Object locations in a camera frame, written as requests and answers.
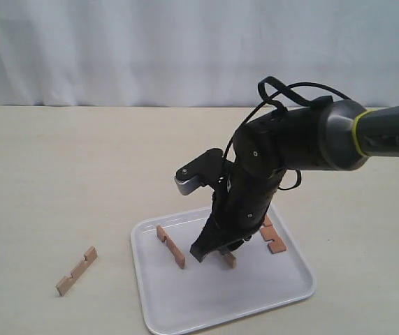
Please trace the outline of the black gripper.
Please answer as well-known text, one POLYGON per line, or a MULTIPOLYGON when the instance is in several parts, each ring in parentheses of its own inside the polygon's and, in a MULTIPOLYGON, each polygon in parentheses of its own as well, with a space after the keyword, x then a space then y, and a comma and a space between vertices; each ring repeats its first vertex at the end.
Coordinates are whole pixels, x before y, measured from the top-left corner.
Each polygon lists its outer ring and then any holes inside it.
POLYGON ((257 178, 238 161, 227 162, 226 166, 226 192, 214 193, 212 213, 189 251, 198 262, 214 251, 226 255, 251 239, 261 227, 286 173, 285 169, 279 169, 268 178, 257 178))

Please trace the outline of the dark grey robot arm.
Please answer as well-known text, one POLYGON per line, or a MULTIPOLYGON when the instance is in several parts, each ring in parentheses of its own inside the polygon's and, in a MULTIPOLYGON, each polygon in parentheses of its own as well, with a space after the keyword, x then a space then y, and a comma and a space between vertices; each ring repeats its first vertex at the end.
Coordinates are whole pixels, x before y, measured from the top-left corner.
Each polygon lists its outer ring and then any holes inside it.
POLYGON ((399 157, 399 106, 368 111, 352 100, 321 110, 270 112, 237 129, 235 160, 212 182, 212 211, 191 245, 202 261, 257 232, 289 170, 352 171, 372 156, 399 157))

